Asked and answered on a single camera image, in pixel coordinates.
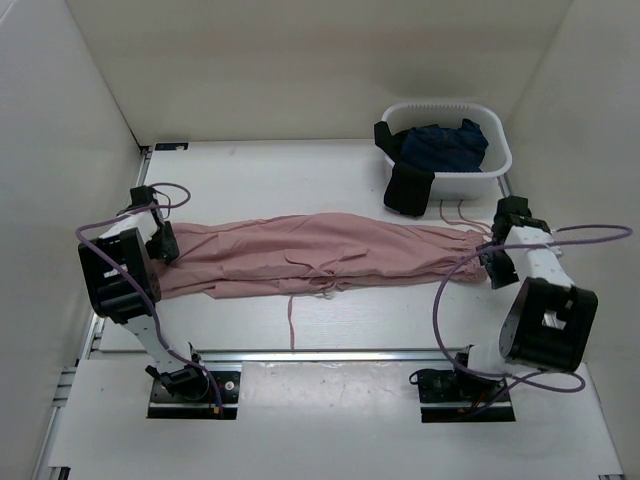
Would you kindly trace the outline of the pink drawstring trousers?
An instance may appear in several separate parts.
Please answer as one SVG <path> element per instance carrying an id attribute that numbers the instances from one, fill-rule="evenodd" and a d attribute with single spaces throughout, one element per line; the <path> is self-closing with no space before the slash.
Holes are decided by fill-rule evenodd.
<path id="1" fill-rule="evenodd" d="M 350 213 L 222 225 L 178 223 L 179 257 L 158 269 L 166 337 L 205 349 L 431 348 L 431 301 L 453 276 L 456 312 L 486 304 L 462 263 L 480 227 L 393 224 Z"/>

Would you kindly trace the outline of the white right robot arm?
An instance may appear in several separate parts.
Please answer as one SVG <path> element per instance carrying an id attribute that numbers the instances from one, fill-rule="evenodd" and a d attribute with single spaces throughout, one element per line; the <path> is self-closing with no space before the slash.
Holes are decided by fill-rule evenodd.
<path id="1" fill-rule="evenodd" d="M 509 196 L 498 201 L 489 245 L 512 248 L 484 253 L 480 263 L 494 290 L 517 284 L 519 291 L 497 338 L 471 345 L 457 356 L 463 366 L 450 373 L 449 387 L 458 398 L 476 397 L 485 378 L 495 375 L 577 370 L 598 298 L 564 272 L 552 242 L 551 229 L 534 218 L 527 199 Z"/>

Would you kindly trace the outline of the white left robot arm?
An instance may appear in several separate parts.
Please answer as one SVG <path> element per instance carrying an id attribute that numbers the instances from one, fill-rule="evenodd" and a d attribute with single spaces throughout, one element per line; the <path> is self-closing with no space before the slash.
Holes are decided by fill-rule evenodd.
<path id="1" fill-rule="evenodd" d="M 76 229 L 78 254 L 94 312 L 132 333 L 154 363 L 146 372 L 172 395 L 198 400 L 210 377 L 191 345 L 175 347 L 162 333 L 156 310 L 162 299 L 156 261 L 168 266 L 179 247 L 168 216 L 186 204 L 161 202 L 166 182 L 134 187 L 131 203 L 115 218 Z"/>

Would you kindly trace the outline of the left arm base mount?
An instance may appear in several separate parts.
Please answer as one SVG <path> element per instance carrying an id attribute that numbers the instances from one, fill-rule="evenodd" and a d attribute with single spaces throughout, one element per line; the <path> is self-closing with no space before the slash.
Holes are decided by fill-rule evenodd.
<path id="1" fill-rule="evenodd" d="M 177 381 L 160 375 L 155 367 L 145 372 L 153 378 L 147 407 L 149 419 L 163 420 L 235 420 L 241 387 L 241 372 L 212 371 L 220 396 L 210 379 L 189 367 Z"/>

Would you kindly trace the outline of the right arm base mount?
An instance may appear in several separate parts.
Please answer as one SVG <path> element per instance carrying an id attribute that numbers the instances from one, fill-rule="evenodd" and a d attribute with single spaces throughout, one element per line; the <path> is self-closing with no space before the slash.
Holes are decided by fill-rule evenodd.
<path id="1" fill-rule="evenodd" d="M 408 380 L 417 388 L 423 424 L 516 421 L 505 378 L 477 377 L 459 369 L 423 368 L 410 374 Z"/>

